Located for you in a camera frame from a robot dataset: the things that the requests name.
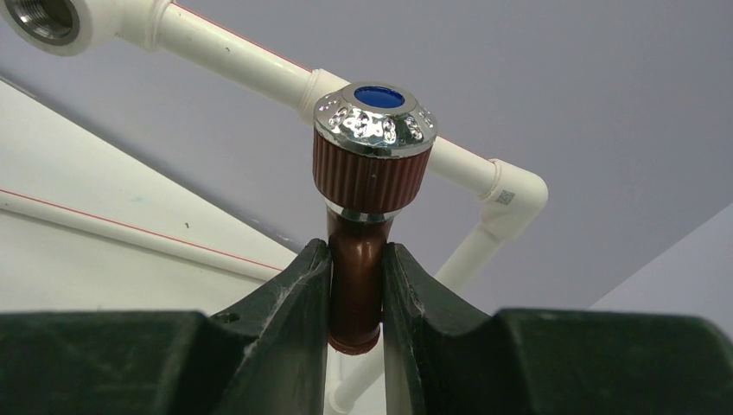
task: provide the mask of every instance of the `gray ceiling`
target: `gray ceiling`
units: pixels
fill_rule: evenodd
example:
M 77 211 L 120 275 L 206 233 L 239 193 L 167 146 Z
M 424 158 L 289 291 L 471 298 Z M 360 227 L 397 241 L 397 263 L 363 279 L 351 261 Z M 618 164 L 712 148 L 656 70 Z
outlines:
M 183 4 L 307 67 L 402 86 L 444 137 L 545 178 L 546 210 L 465 291 L 487 311 L 590 305 L 733 201 L 730 0 Z M 324 236 L 290 110 L 169 54 L 56 58 L 5 24 L 0 74 L 294 246 Z M 435 271 L 480 208 L 429 176 L 392 239 Z

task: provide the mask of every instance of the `dark green plastic part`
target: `dark green plastic part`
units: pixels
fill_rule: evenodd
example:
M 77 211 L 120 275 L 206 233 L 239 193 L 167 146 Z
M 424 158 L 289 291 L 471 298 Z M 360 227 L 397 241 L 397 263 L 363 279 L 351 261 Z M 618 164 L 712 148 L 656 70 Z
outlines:
M 385 268 L 387 413 L 733 414 L 733 347 L 699 318 L 557 310 L 489 317 L 403 246 Z
M 0 316 L 0 414 L 322 413 L 330 263 L 315 239 L 211 319 Z

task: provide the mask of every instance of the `threaded metal insert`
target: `threaded metal insert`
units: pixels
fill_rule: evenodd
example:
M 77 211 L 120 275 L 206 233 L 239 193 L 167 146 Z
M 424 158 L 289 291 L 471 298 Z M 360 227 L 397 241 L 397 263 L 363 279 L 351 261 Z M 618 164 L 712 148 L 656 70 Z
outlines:
M 5 0 L 5 7 L 40 42 L 63 46 L 79 34 L 79 15 L 70 0 Z

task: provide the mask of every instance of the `pipe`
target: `pipe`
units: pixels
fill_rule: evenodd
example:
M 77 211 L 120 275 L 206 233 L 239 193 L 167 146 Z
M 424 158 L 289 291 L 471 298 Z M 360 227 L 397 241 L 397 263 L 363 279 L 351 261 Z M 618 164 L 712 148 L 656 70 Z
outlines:
M 385 372 L 384 341 L 379 338 L 377 346 L 364 357 L 359 365 L 336 388 L 326 391 L 325 413 L 327 415 L 348 414 L 354 409 L 356 400 Z
M 438 137 L 428 160 L 428 171 L 475 196 L 488 194 L 496 181 L 496 166 L 487 159 Z
M 459 291 L 504 246 L 504 241 L 492 235 L 483 224 L 476 225 L 456 248 L 435 278 L 451 291 Z
M 309 85 L 308 69 L 177 4 L 163 13 L 157 44 L 294 110 Z
M 126 225 L 99 216 L 63 207 L 49 201 L 42 201 L 26 195 L 0 189 L 0 210 L 43 220 L 55 225 L 69 227 L 126 244 L 141 246 L 180 259 L 197 262 L 234 272 L 236 274 L 268 281 L 281 270 L 260 264 L 226 252 L 219 252 L 181 239 L 153 233 L 138 227 Z
M 333 348 L 328 348 L 326 359 L 326 390 L 341 382 L 341 357 Z

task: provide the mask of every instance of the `blue indicator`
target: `blue indicator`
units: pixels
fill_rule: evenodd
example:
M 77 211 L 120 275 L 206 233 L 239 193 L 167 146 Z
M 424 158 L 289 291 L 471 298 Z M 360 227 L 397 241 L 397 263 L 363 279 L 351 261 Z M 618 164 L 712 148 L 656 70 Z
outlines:
M 354 97 L 376 108 L 397 108 L 405 103 L 401 93 L 383 86 L 362 86 L 354 91 Z

